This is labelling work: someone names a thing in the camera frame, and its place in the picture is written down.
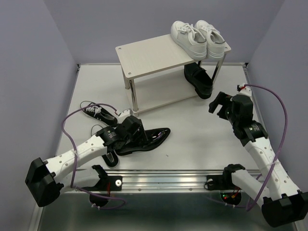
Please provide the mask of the black loafer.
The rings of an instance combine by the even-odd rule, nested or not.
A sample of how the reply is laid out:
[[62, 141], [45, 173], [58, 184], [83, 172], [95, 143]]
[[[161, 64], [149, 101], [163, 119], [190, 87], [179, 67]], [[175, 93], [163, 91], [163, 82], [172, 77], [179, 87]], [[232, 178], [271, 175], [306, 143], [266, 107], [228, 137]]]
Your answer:
[[154, 128], [150, 130], [138, 131], [138, 137], [134, 141], [129, 141], [121, 149], [115, 150], [119, 156], [132, 154], [133, 152], [148, 152], [159, 147], [170, 135], [170, 128]]
[[211, 97], [213, 82], [205, 69], [197, 63], [187, 64], [184, 66], [184, 76], [193, 85], [197, 95], [201, 99], [205, 100]]

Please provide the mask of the white sneaker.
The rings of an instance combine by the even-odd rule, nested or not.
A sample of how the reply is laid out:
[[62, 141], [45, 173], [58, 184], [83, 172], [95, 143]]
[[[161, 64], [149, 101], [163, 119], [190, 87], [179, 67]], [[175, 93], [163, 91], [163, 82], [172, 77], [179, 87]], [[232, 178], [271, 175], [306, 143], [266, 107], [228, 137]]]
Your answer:
[[207, 41], [207, 56], [213, 60], [220, 60], [224, 56], [225, 39], [220, 32], [204, 20], [195, 23], [198, 29]]
[[193, 60], [201, 61], [206, 58], [206, 38], [193, 25], [175, 21], [171, 26], [171, 37]]

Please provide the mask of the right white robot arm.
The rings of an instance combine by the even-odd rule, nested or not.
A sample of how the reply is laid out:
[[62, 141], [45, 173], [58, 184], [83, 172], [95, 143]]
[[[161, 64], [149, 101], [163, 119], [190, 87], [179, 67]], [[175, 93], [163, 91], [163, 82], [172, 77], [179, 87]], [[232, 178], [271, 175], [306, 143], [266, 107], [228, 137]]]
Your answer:
[[217, 115], [231, 123], [234, 135], [253, 158], [264, 182], [252, 177], [242, 165], [229, 164], [222, 174], [208, 175], [205, 187], [210, 191], [244, 190], [256, 200], [271, 227], [303, 220], [308, 213], [308, 194], [299, 189], [275, 158], [266, 130], [253, 119], [251, 95], [220, 92], [210, 103], [209, 112], [213, 113], [218, 105], [221, 109]]

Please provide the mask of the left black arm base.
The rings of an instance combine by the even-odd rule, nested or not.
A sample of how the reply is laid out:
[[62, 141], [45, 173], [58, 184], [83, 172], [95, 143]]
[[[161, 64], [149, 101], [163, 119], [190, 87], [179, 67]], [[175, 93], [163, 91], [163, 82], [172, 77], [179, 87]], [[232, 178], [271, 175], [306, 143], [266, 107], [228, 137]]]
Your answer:
[[[92, 207], [98, 210], [117, 209], [126, 204], [123, 198], [114, 197], [111, 191], [122, 190], [122, 176], [99, 176], [98, 182], [94, 186], [84, 187], [83, 192], [89, 194], [89, 202]], [[119, 205], [113, 207], [105, 207], [110, 201], [120, 201]]]

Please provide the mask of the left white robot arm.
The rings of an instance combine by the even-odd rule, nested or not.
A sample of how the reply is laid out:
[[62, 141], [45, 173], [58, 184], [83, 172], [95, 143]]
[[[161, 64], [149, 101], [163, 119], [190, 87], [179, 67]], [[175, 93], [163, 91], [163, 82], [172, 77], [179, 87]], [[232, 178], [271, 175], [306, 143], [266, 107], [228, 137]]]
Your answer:
[[130, 141], [145, 136], [142, 121], [128, 116], [116, 128], [105, 127], [87, 141], [66, 153], [43, 161], [40, 157], [29, 166], [25, 184], [39, 207], [53, 203], [64, 188], [64, 178], [75, 177], [79, 166], [99, 156], [108, 156], [122, 149]]

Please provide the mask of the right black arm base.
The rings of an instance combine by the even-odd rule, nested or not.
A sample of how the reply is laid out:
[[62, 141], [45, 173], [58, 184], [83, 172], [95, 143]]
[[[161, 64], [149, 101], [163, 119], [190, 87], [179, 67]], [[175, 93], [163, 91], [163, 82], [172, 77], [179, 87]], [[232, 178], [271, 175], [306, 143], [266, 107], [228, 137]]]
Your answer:
[[221, 200], [227, 205], [237, 206], [242, 200], [240, 188], [226, 180], [223, 175], [207, 175], [204, 188], [209, 191], [220, 191]]

